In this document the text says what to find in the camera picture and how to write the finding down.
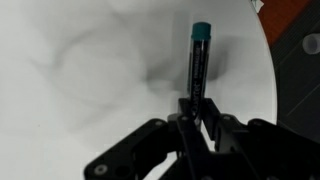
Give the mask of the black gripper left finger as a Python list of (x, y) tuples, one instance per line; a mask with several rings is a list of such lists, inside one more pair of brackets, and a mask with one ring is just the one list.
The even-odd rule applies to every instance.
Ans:
[(143, 180), (172, 152), (177, 159), (159, 180), (201, 180), (210, 175), (210, 150), (196, 127), (191, 102), (179, 112), (151, 119), (86, 165), (85, 180)]

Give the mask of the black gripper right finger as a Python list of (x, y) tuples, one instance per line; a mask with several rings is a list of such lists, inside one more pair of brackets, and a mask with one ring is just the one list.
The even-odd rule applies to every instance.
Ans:
[(320, 144), (254, 118), (241, 123), (206, 98), (201, 118), (215, 143), (214, 180), (320, 180)]

